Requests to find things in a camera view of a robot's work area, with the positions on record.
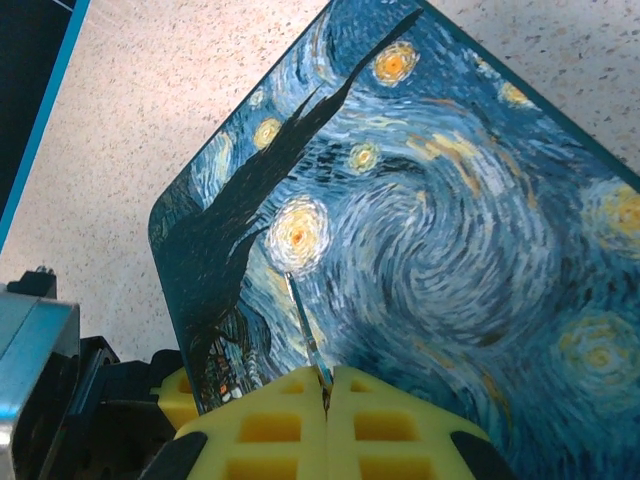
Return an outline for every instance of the yellow foam holder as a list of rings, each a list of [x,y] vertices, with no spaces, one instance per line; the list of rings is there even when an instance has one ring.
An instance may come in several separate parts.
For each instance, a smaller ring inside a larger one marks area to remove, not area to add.
[[[158,407],[176,430],[198,418],[198,409],[184,367],[166,377],[159,388],[152,388],[149,393],[158,395]]]
[[[189,479],[326,480],[326,415],[313,368],[300,368],[188,423],[207,434]]]
[[[299,368],[182,427],[207,443],[189,480],[474,480],[451,439],[475,424],[357,369],[338,367],[324,410]]]

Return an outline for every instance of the starry night painting print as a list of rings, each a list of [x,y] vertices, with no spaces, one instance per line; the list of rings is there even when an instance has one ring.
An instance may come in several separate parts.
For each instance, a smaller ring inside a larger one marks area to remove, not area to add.
[[[640,180],[433,7],[335,0],[158,199],[201,412],[319,349],[519,478],[640,472]]]

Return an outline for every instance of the white speckled surface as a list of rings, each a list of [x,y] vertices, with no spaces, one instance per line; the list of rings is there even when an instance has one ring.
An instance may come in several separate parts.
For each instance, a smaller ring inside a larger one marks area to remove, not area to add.
[[[147,241],[165,186],[324,0],[92,0],[0,257],[0,280],[46,264],[82,334],[124,360],[175,347]],[[637,0],[438,0],[640,172]]]

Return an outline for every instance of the blue edge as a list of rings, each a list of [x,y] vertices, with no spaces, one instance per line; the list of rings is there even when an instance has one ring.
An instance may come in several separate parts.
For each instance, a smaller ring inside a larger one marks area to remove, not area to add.
[[[2,218],[0,218],[0,254],[2,253],[4,242],[7,239],[9,227],[11,226],[16,209],[18,208],[18,203],[20,202],[20,197],[24,191],[24,186],[27,183],[27,178],[31,172],[31,167],[33,166],[33,161],[36,157],[36,153],[38,152],[38,147],[42,140],[42,135],[44,134],[44,129],[47,126],[49,115],[53,109],[53,103],[58,95],[58,90],[60,90],[60,84],[62,83],[64,72],[67,70],[67,65],[71,58],[71,52],[73,51],[73,47],[76,44],[78,35],[80,34],[82,22],[84,21],[84,17],[89,8],[89,1],[90,0],[77,0],[73,13],[71,14],[71,18],[69,19],[67,31],[62,39],[60,50],[58,51],[56,63],[53,66],[49,83],[47,84],[44,96],[42,97],[40,109],[38,110],[36,120],[33,123],[31,135],[29,135],[27,146],[24,150],[24,154],[22,155],[22,160],[20,161],[18,173],[16,174],[11,192],[9,193],[9,198],[7,199],[7,205],[5,206]]]

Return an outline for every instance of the swirling sky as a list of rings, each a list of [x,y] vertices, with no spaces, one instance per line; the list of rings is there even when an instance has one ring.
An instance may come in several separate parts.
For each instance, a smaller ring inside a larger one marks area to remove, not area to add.
[[[415,8],[333,2],[193,161],[194,199]],[[260,215],[242,299],[283,371],[306,363],[291,271],[330,363],[479,423],[521,478],[637,477],[640,197],[431,14]]]

